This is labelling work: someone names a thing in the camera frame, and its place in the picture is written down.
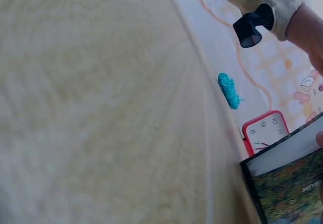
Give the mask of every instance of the yarn ball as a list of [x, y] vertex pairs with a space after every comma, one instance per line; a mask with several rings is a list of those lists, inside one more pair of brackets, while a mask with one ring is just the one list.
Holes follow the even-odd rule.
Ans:
[[244, 99], [241, 99], [236, 92], [235, 83], [229, 75], [220, 73], [218, 76], [218, 84], [227, 99], [227, 102], [231, 109], [238, 109], [239, 104]]

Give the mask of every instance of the cartoon character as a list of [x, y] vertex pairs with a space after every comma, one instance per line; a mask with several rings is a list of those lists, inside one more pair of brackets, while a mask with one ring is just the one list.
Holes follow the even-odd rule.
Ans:
[[300, 84], [304, 93], [297, 92], [294, 99], [299, 100], [304, 105], [304, 114], [306, 122], [313, 119], [322, 111], [323, 106], [323, 77], [316, 70], [310, 72]]

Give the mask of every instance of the black object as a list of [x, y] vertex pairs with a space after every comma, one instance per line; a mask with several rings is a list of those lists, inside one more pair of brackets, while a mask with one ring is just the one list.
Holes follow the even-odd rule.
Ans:
[[253, 47], [261, 41], [262, 35], [257, 31], [256, 26], [263, 26], [268, 31], [272, 30], [274, 14], [269, 5], [261, 4], [255, 12], [245, 14], [233, 24], [243, 48]]

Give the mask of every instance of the book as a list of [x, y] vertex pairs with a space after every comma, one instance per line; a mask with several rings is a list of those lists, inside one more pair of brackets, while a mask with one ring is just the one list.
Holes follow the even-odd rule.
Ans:
[[323, 223], [323, 113], [241, 162], [261, 223]]

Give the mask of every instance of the person's hand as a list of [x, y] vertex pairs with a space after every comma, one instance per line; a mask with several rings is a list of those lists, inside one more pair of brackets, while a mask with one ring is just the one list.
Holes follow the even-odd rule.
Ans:
[[319, 132], [319, 133], [317, 133], [317, 135], [316, 135], [316, 142], [317, 142], [317, 144], [320, 146], [320, 147], [322, 147], [323, 148], [323, 132]]
[[323, 20], [301, 5], [287, 27], [286, 37], [308, 53], [312, 65], [323, 75]]

